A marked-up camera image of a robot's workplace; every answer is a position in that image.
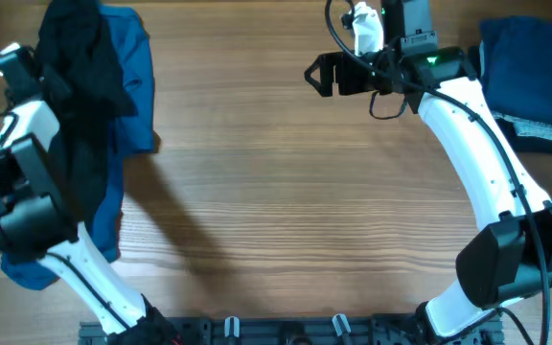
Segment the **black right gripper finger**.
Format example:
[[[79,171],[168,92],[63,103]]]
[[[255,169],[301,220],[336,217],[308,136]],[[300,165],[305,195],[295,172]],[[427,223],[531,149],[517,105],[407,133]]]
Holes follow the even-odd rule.
[[[322,75],[334,77],[336,66],[341,61],[342,56],[343,54],[341,52],[333,52],[319,55],[315,59],[315,61],[307,68],[306,76],[310,77],[315,71],[319,71]]]
[[[319,72],[318,79],[312,76],[312,72],[306,71],[304,78],[321,97],[331,97],[333,95],[334,73]]]

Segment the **black t-shirt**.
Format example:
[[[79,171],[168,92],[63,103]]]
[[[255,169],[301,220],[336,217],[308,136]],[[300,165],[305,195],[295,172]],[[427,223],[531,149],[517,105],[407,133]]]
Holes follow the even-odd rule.
[[[105,197],[109,124],[135,110],[99,4],[51,2],[36,57],[45,99],[60,124],[49,154],[89,222]]]

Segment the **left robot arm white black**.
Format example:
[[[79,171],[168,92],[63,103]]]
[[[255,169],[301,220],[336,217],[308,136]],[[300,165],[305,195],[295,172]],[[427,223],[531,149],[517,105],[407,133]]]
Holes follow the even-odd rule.
[[[42,89],[65,94],[66,85],[39,76],[32,48],[18,43],[0,51],[0,76],[10,88],[0,131],[0,252],[66,282],[99,319],[108,344],[182,343],[174,324],[93,243],[71,188],[49,159],[59,121]]]

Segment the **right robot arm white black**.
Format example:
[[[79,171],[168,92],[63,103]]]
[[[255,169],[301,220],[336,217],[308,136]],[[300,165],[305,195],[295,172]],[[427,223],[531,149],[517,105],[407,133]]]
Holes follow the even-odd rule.
[[[350,2],[331,35],[353,44],[320,55],[306,81],[322,96],[392,93],[433,131],[456,170],[475,214],[477,235],[458,254],[455,281],[388,330],[413,344],[446,344],[509,314],[513,304],[541,299],[540,342],[550,330],[552,200],[529,175],[501,133],[468,56],[442,48],[426,1],[384,1],[373,9]]]

